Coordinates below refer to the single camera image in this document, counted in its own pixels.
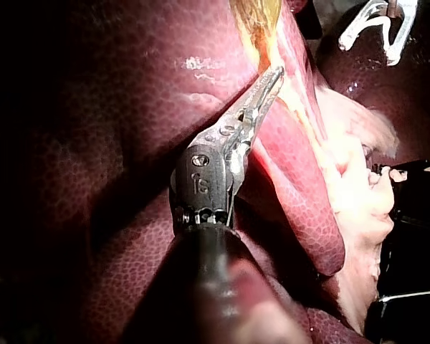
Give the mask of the right arm instrument jaw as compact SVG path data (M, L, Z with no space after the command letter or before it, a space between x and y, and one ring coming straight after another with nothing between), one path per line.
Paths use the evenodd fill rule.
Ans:
M386 21L385 10L385 1L368 1L339 36L338 46L340 50L350 50L364 29L382 25Z
M386 50L387 65L389 67L397 65L401 59L403 48L416 18L418 3L418 0L388 1L387 15L389 17L400 15L402 18L396 38Z

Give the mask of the left arm instrument jaw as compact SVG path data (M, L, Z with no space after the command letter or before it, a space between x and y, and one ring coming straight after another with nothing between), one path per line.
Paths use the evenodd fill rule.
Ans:
M267 70L284 70L284 67L269 67ZM221 151L230 151L240 133L240 124L234 118L236 108L240 105L239 98L248 90L246 89L210 127L202 130L191 141L190 146L209 145Z
M240 124L240 133L227 156L233 194L237 194L244 182L248 155L266 114L280 92L284 77L284 70L266 70L239 98L241 103L236 107L234 118Z

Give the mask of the left arm instrument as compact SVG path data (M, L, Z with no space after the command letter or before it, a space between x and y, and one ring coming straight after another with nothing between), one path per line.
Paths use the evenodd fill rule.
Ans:
M184 231L203 223L231 229L231 188L225 155L210 145L189 146L171 175L173 230Z

